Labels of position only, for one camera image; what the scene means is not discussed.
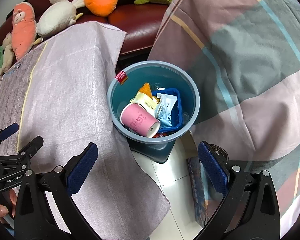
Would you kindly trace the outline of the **person left hand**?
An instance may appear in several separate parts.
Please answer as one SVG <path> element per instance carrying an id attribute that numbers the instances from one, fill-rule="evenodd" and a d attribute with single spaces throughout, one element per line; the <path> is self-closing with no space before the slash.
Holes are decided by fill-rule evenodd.
<path id="1" fill-rule="evenodd" d="M 17 195 L 14 189 L 9 190 L 9 199 L 11 201 L 11 208 L 12 208 L 12 216 L 15 216 L 15 208 L 16 208 L 16 203 L 17 203 Z M 9 211 L 8 208 L 4 205 L 0 204 L 0 221 L 2 223 L 7 223 L 5 220 L 5 216 L 8 215 Z"/>

